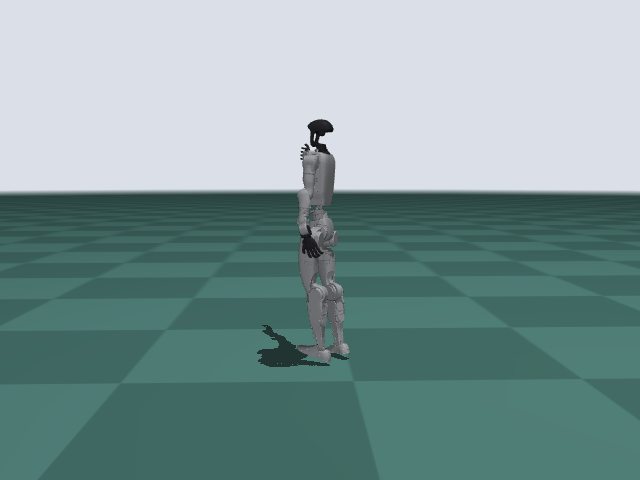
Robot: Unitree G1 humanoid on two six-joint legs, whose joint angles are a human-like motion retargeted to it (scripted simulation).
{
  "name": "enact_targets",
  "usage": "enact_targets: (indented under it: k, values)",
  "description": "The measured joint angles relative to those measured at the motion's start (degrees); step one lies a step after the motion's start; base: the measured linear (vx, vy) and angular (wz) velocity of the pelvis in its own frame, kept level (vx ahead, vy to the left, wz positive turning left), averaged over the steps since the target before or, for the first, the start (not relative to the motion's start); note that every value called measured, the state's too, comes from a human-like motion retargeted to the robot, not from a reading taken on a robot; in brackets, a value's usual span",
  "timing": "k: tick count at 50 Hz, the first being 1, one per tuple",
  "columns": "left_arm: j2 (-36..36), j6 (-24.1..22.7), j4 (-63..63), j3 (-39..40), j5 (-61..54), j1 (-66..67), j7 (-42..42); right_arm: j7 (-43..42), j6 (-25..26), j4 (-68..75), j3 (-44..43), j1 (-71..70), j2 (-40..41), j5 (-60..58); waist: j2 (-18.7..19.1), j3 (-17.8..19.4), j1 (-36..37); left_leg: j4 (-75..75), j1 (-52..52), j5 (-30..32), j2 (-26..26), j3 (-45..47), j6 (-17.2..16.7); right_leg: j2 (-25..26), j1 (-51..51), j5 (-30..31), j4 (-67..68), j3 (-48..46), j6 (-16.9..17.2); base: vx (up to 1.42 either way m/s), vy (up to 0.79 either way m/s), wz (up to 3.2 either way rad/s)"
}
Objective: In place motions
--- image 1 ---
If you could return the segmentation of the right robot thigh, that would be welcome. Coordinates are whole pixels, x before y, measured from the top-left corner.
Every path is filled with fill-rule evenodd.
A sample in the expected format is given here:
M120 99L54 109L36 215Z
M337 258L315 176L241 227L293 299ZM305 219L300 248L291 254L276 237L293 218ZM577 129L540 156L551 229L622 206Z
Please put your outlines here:
M337 243L338 233L337 231L334 231L332 239L323 242L322 246L319 248L324 253L319 257L318 271L322 285L328 291L327 299L329 300L338 300L342 294L341 287L335 283L335 254L331 248L328 248L336 246ZM318 254L320 253L318 252Z

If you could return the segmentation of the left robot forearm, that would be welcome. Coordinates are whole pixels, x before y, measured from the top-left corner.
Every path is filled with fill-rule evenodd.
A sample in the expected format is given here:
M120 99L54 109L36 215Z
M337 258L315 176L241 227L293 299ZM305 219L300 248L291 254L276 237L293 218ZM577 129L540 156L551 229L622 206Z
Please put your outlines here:
M309 193L307 190L302 189L298 192L298 218L297 224L299 226L299 232L301 235L309 234L307 230L307 225L309 225L309 212L311 209Z

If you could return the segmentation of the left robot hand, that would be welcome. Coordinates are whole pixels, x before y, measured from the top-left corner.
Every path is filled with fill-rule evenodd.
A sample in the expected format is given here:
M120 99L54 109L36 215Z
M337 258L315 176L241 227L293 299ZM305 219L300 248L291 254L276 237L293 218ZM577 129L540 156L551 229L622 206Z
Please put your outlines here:
M312 258L312 256L313 256L314 258L317 258L317 256L318 256L318 257L320 257L320 256L321 256L321 254L323 254L324 252L322 252L322 251L319 249L319 247L317 246L316 241L311 237L312 232L311 232L311 229L310 229L309 225L307 225L307 230L308 230L308 233L309 233L309 234L306 234L306 235L301 235L301 234L300 234L300 235L301 235L301 238L304 238L304 239L303 239L303 241L302 241L302 243L303 243L303 245L302 245L302 252L305 254L305 253L306 253L306 252L305 252L305 250L306 250L306 251L307 251L307 254L308 254L308 256L309 256L309 258ZM317 251L316 251L315 247L316 247L317 251L318 251L320 254L318 254L318 253L317 253ZM313 249L313 250L312 250L312 249ZM309 252L309 251L310 251L310 252ZM316 254L316 256L315 256L315 254L313 253L313 251L314 251L314 253ZM310 253L311 253L311 254L310 254ZM311 256L311 255L312 255L312 256Z

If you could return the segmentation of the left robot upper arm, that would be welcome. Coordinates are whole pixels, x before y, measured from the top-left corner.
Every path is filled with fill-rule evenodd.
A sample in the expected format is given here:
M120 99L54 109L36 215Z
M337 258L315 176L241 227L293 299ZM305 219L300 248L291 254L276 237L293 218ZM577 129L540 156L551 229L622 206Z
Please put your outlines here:
M313 197L313 191L314 191L316 169L319 167L319 155L304 156L302 165L303 165L303 183L305 186L304 189L308 191L309 198L311 200Z

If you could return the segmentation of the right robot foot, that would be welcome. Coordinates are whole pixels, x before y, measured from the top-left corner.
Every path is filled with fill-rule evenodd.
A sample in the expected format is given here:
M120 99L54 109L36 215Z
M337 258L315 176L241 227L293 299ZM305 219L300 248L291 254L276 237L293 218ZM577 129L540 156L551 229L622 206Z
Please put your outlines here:
M334 343L333 343L331 346L329 346L329 347L327 347L325 349L329 350L330 353L338 353L338 354L349 354L350 353L348 345L346 343L342 343L341 341L340 341L340 345L338 344L338 346L335 346Z

